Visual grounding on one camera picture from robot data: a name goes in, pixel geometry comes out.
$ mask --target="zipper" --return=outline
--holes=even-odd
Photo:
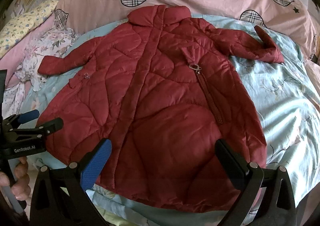
[[[204,75],[200,72],[202,68],[198,64],[189,65],[189,68],[194,70],[196,73],[196,77],[198,79],[198,82],[200,84],[200,87],[204,93],[205,98],[207,99],[207,103],[210,107],[211,112],[213,113],[215,119],[218,121],[220,125],[223,124],[222,115],[220,111],[217,108],[217,105],[214,102],[214,99],[212,95],[210,94],[210,91],[208,89],[207,81],[204,77]]]

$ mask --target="yellow floral pillow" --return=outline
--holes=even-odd
[[[32,11],[10,19],[0,32],[0,59],[31,30],[41,25],[54,11],[58,1],[47,0]]]

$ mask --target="pink pillowcase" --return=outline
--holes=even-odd
[[[14,75],[15,70],[24,58],[24,50],[30,41],[40,39],[41,36],[53,27],[54,14],[51,14],[39,27],[29,32],[18,44],[11,48],[0,60],[0,70],[7,69],[5,80],[6,88],[17,85],[20,80]]]

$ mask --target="blue gripper pad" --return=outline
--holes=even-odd
[[[40,113],[37,109],[34,109],[32,111],[20,114],[19,118],[18,118],[18,122],[20,124],[25,124],[31,120],[34,120],[36,118],[39,118]]]
[[[104,165],[111,155],[111,150],[111,141],[106,139],[97,152],[93,155],[89,163],[82,170],[80,185],[84,191],[93,187],[97,177],[101,173]]]

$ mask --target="metal screw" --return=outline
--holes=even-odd
[[[71,168],[71,169],[74,169],[74,168],[76,168],[78,166],[78,164],[76,163],[76,162],[72,162],[70,165],[69,165],[69,167]]]
[[[250,167],[252,168],[257,168],[258,167],[258,164],[256,162],[250,162]]]
[[[40,168],[40,171],[41,172],[45,172],[45,171],[47,171],[48,170],[48,168],[47,168],[47,166],[42,166],[41,168]]]
[[[283,165],[279,166],[279,170],[280,170],[281,172],[287,171],[287,169],[286,169]]]

